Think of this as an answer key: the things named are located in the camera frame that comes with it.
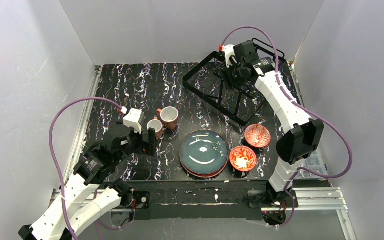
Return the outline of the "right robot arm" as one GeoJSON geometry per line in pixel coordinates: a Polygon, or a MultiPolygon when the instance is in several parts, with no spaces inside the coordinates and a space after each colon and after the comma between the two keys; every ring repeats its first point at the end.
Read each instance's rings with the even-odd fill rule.
{"type": "Polygon", "coordinates": [[[246,84],[252,84],[268,101],[281,123],[284,135],[276,143],[278,161],[274,173],[265,192],[255,198],[264,204],[282,202],[292,188],[299,168],[318,148],[324,123],[301,109],[282,81],[276,56],[259,57],[251,40],[237,45],[222,44],[219,51],[225,58],[222,72],[228,86],[240,90],[246,84]]]}

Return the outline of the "dark blue glazed plate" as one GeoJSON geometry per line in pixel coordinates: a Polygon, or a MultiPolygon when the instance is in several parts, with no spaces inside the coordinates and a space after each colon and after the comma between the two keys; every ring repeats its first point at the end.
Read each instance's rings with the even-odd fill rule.
{"type": "Polygon", "coordinates": [[[211,174],[228,162],[228,148],[223,138],[210,130],[196,130],[182,141],[180,163],[198,174],[211,174]]]}

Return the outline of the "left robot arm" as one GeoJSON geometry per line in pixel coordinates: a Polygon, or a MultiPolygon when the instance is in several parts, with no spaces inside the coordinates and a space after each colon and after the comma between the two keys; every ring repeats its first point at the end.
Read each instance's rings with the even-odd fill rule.
{"type": "Polygon", "coordinates": [[[23,240],[73,240],[102,215],[117,207],[135,207],[134,189],[119,179],[88,204],[84,201],[132,154],[156,153],[158,131],[137,133],[122,123],[112,126],[92,144],[73,168],[61,193],[33,224],[18,231],[23,240]]]}

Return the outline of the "black wire dish rack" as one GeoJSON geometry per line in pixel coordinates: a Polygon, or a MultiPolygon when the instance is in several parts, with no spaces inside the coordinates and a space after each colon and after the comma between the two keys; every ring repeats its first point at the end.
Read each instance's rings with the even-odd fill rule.
{"type": "MultiPolygon", "coordinates": [[[[264,74],[274,70],[275,52],[269,44],[253,38],[256,53],[264,74]]],[[[226,67],[225,57],[220,51],[213,51],[183,78],[183,86],[227,116],[240,126],[247,125],[255,114],[261,112],[267,102],[255,86],[228,87],[222,70],[226,67]]]]}

